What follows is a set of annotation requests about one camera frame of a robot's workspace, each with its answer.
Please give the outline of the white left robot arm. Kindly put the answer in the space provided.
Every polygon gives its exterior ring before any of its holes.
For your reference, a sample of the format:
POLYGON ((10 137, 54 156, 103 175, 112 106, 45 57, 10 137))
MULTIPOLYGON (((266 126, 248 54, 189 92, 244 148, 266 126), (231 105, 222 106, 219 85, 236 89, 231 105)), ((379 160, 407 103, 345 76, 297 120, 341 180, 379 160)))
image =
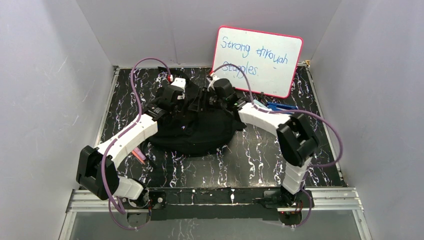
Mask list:
POLYGON ((109 140, 96 147, 85 146, 79 155, 76 181, 101 200, 109 198, 104 187, 108 183, 112 196, 127 198, 137 208, 147 206, 150 198, 145 185, 119 176, 117 168, 136 147, 158 132, 158 121, 170 115, 165 107, 173 107, 185 98, 185 84, 185 79, 177 77, 164 88, 161 103, 147 106, 140 117, 109 140))

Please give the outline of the black backpack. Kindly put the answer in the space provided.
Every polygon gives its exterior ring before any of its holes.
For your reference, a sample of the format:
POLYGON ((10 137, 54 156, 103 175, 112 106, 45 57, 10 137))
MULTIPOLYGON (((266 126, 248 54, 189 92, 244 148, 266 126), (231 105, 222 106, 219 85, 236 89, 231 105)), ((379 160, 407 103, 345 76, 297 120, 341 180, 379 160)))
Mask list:
MULTIPOLYGON (((154 147, 178 154, 201 157, 216 152, 228 144, 236 132, 246 128, 245 123, 236 121, 225 110, 210 108, 203 111, 190 111, 190 98, 201 88, 182 71, 170 70, 175 77, 186 79, 184 99, 179 100, 169 116, 158 120, 158 132, 147 140, 154 147)), ((146 106, 157 104, 155 98, 146 106)))

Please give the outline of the pink highlighter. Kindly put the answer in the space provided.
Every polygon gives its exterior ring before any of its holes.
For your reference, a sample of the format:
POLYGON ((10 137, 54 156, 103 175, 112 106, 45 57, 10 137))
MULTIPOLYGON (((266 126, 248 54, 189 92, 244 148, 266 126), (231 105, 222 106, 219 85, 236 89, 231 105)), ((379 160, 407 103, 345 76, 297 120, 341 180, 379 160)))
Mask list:
POLYGON ((136 147, 132 152, 141 161, 146 160, 146 156, 142 153, 142 151, 139 148, 136 147))

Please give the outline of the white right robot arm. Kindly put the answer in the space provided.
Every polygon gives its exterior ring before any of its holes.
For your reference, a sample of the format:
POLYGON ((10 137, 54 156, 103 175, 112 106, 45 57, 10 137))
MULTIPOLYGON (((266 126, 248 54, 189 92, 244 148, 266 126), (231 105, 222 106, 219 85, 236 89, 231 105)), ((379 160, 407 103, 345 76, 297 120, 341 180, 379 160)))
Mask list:
POLYGON ((210 77, 209 81, 208 87, 201 88, 189 99, 189 109, 221 109, 230 113, 239 123, 250 124, 274 134, 286 161, 281 199, 286 206, 295 207, 302 199, 307 168, 320 145, 309 124, 311 112, 296 108, 275 111, 238 96, 226 78, 210 77))

